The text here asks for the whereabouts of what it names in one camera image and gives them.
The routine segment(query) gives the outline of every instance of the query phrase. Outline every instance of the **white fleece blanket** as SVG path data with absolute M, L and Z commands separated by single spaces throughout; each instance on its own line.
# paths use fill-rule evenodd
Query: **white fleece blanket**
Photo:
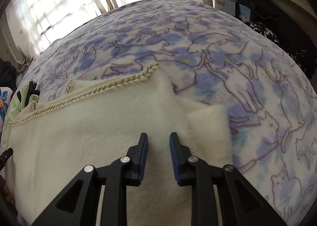
M 231 163 L 227 113 L 223 106 L 177 98 L 157 64 L 32 103 L 5 127 L 3 148 L 14 150 L 5 173 L 18 212 L 31 224 L 85 165 L 110 164 L 137 144 L 141 132 L 149 147 L 142 185 L 127 188 L 129 225 L 190 225 L 191 189 L 177 186 L 169 135 L 177 132 L 209 164 Z

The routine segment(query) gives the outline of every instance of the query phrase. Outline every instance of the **metal screw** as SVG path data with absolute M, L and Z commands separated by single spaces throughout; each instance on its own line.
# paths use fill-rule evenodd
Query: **metal screw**
M 224 167 L 224 170 L 227 171 L 227 172 L 233 172 L 235 168 L 232 166 L 232 165 L 226 165 Z
M 121 157 L 120 161 L 122 163 L 124 163 L 124 164 L 128 163 L 130 161 L 130 157 L 129 156 L 123 156 L 123 157 Z
M 85 172 L 92 172 L 94 170 L 94 167 L 92 165 L 87 165 L 84 167 Z
M 196 156 L 189 156 L 188 161 L 191 163 L 195 163 L 198 161 L 198 158 Z

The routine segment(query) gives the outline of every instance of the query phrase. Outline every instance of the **braided trim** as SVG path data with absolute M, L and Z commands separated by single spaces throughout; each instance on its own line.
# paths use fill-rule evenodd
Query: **braided trim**
M 72 90 L 72 88 L 74 87 L 74 83 L 75 83 L 74 80 L 70 80 L 70 82 L 68 83 L 67 88 L 66 88 L 66 93 L 67 93 L 67 94 L 68 94 L 69 91 Z
M 32 112 L 34 112 L 36 110 L 36 105 L 37 105 L 36 101 L 31 101 L 30 107 L 31 107 Z
M 87 97 L 92 97 L 92 96 L 97 95 L 97 94 L 102 93 L 102 92 L 104 93 L 104 92 L 114 91 L 114 90 L 120 89 L 122 87 L 127 87 L 130 85 L 146 82 L 149 80 L 151 75 L 158 69 L 160 69 L 158 62 L 150 63 L 149 65 L 147 65 L 144 68 L 144 70 L 142 72 L 140 72 L 138 74 L 135 74 L 133 76 L 128 76 L 125 78 L 120 78 L 118 80 L 114 80 L 114 81 L 109 82 L 107 84 L 98 86 L 95 89 L 91 89 L 85 93 L 82 93 L 82 94 L 77 95 L 75 97 L 69 98 L 66 101 L 61 101 L 60 103 L 57 103 L 57 104 L 54 104 L 51 106 L 47 106 L 43 109 L 37 110 L 33 114 L 27 116 L 26 118 L 24 118 L 22 120 L 9 122 L 9 126 L 24 123 L 24 122 L 29 121 L 31 119 L 37 118 L 45 113 L 53 111 L 55 109 L 62 108 L 71 102 L 76 102 L 76 101 L 82 100 L 82 99 L 87 98 Z

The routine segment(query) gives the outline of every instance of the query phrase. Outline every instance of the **green fabric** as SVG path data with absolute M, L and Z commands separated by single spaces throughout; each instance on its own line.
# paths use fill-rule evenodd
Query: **green fabric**
M 25 85 L 20 89 L 21 93 L 21 102 L 19 101 L 19 98 L 17 97 L 16 93 L 13 95 L 13 98 L 10 102 L 10 106 L 7 112 L 7 115 L 5 117 L 5 124 L 9 123 L 10 121 L 13 121 L 15 117 L 20 113 L 21 110 L 25 108 L 25 100 L 26 96 L 28 94 L 29 85 Z M 31 101 L 39 101 L 39 97 L 37 95 L 31 95 L 29 103 Z
M 30 96 L 30 99 L 29 99 L 29 103 L 28 104 L 30 104 L 32 101 L 36 101 L 36 102 L 38 102 L 39 101 L 39 96 L 38 95 L 31 95 Z

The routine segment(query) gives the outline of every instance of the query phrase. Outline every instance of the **cat print bedsheet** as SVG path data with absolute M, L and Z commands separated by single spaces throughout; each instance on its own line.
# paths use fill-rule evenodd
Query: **cat print bedsheet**
M 227 107 L 233 165 L 289 226 L 317 194 L 317 96 L 295 62 L 248 26 L 192 0 L 147 0 L 101 15 L 54 42 L 20 86 L 40 101 L 69 82 L 140 72 L 158 61 L 174 92 Z

